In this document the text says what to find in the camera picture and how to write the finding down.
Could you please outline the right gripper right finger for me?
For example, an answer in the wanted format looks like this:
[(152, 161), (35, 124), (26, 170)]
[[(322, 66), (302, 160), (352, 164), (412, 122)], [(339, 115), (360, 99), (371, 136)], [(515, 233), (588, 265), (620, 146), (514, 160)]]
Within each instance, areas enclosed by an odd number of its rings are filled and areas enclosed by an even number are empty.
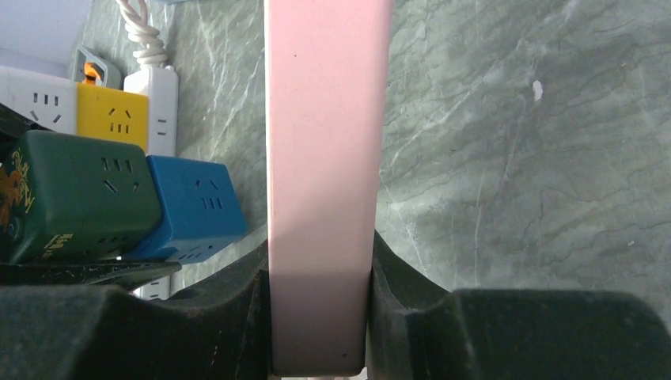
[(447, 291), (374, 238), (372, 379), (667, 379), (670, 336), (610, 291)]

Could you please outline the blue cube adapter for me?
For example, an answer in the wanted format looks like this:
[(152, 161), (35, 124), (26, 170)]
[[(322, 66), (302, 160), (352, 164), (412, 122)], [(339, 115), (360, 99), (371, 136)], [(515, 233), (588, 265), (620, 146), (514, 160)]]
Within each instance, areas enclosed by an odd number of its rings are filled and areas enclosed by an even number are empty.
[(196, 264), (246, 235), (247, 222), (225, 165), (158, 155), (147, 161), (163, 216), (127, 258)]

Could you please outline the white power strip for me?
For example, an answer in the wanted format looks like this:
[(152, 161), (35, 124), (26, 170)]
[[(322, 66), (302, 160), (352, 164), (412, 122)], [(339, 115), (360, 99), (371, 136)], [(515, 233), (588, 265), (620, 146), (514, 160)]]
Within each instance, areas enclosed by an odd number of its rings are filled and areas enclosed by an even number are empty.
[(148, 98), (146, 152), (174, 157), (179, 96), (179, 77), (174, 67), (142, 68), (125, 77), (123, 90)]

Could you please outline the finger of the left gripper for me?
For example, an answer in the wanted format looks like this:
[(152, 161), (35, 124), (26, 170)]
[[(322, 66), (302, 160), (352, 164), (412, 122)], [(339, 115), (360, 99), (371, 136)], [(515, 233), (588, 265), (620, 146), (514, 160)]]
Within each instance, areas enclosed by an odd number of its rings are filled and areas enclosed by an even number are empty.
[(178, 272), (177, 262), (155, 260), (102, 260), (2, 264), (3, 286), (116, 285), (135, 290)]

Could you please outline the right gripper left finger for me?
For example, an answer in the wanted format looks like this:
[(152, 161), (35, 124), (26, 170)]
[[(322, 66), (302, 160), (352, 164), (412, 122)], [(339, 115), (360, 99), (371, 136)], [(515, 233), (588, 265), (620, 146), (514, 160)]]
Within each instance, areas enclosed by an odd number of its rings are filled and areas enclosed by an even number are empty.
[(166, 300), (1, 285), (4, 379), (265, 379), (267, 245)]

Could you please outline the grey tool tray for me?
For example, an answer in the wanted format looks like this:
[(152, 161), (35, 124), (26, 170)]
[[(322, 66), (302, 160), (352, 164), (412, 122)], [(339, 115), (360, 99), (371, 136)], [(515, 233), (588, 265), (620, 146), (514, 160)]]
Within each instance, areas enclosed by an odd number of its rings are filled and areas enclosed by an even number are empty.
[(81, 44), (78, 45), (74, 54), (70, 78), (75, 82), (111, 89), (122, 89), (123, 87), (123, 79), (118, 67)]

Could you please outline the pink power strip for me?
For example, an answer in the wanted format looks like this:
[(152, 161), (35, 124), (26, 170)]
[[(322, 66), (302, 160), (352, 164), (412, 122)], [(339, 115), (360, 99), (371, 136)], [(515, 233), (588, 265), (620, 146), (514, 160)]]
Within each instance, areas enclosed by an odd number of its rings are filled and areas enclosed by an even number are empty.
[(271, 362), (364, 365), (390, 1), (264, 4)]

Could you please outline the green cube adapter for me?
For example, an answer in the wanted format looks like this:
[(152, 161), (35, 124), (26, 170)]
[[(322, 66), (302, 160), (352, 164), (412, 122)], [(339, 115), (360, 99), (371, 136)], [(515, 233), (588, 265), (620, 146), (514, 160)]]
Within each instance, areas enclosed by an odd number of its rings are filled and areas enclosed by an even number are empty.
[(1, 261), (104, 260), (161, 221), (145, 152), (123, 142), (28, 131), (1, 165)]

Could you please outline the white cube socket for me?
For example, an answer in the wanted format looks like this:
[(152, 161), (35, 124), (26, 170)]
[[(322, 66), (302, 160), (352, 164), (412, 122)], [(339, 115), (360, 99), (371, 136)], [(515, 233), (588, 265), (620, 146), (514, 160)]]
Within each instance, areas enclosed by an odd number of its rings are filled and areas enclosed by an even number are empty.
[(1, 68), (1, 103), (53, 131), (76, 133), (77, 92), (77, 84), (70, 79)]

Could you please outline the yellow cube socket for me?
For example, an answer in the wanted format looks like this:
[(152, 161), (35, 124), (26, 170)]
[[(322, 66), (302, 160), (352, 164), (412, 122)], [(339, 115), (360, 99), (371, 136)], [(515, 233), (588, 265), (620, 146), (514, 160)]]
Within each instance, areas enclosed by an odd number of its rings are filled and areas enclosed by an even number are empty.
[(148, 110), (145, 95), (78, 83), (76, 134), (130, 143), (147, 151)]

